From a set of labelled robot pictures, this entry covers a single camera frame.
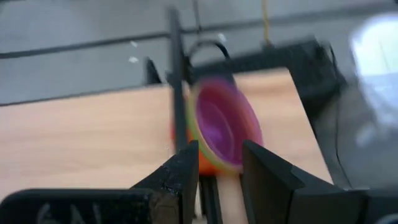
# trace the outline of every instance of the gray floor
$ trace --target gray floor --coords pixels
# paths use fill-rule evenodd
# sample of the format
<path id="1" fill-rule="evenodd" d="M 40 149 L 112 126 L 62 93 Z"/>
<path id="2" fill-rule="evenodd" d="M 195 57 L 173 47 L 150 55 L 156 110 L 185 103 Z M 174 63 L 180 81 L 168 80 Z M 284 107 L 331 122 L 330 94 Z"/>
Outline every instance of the gray floor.
<path id="1" fill-rule="evenodd" d="M 200 23 L 203 27 L 231 22 L 261 20 L 262 0 L 198 0 Z M 291 16 L 304 12 L 319 12 L 339 9 L 347 6 L 362 6 L 372 2 L 391 4 L 390 10 L 397 10 L 393 3 L 385 0 L 267 0 L 267 13 L 271 18 Z M 192 9 L 192 0 L 25 0 L 0 3 L 0 53 L 32 50 L 43 47 L 77 44 L 94 40 L 159 34 L 167 30 L 165 6 L 173 4 L 180 11 L 185 28 L 194 27 L 197 23 Z M 374 16 L 368 13 L 350 18 L 332 18 L 327 21 L 310 21 L 294 25 L 274 25 L 271 23 L 269 38 L 274 44 L 288 42 L 308 36 L 315 36 L 319 41 L 330 42 L 335 50 L 338 65 L 348 78 L 354 77 L 354 62 L 351 56 L 349 40 L 352 33 L 365 21 Z M 186 35 L 185 45 L 190 46 L 196 40 L 194 34 Z M 244 54 L 258 49 L 264 43 L 264 28 L 214 31 L 201 35 L 201 38 L 222 41 L 231 55 Z M 142 62 L 150 57 L 156 64 L 164 80 L 164 73 L 169 70 L 167 39 L 141 40 L 137 42 L 95 47 L 57 54 L 34 57 L 0 60 L 0 104 L 16 101 L 38 100 L 65 95 L 75 95 L 92 91 L 103 91 L 129 86 L 141 86 L 144 83 L 144 66 Z M 221 53 L 205 49 L 193 59 L 193 63 L 202 63 L 221 58 Z M 353 103 L 343 101 L 346 108 Z M 325 138 L 325 147 L 333 147 L 336 123 L 331 105 L 320 122 L 318 136 Z M 371 113 L 356 110 L 356 114 L 343 119 L 365 123 Z M 343 128 L 349 136 L 355 133 L 354 124 Z M 349 169 L 347 175 L 354 187 L 380 187 L 383 184 L 398 184 L 395 175 L 394 161 L 388 160 L 389 166 L 380 166 L 384 157 L 396 157 L 396 153 L 378 154 L 379 162 L 373 162 L 370 156 L 358 157 L 363 153 L 350 143 L 348 138 L 339 138 L 337 144 L 346 154 L 342 159 L 343 166 Z M 363 163 L 353 161 L 361 159 Z M 333 157 L 331 166 L 337 166 Z M 364 167 L 375 167 L 370 177 L 366 176 Z M 371 179 L 378 178 L 375 184 Z"/>

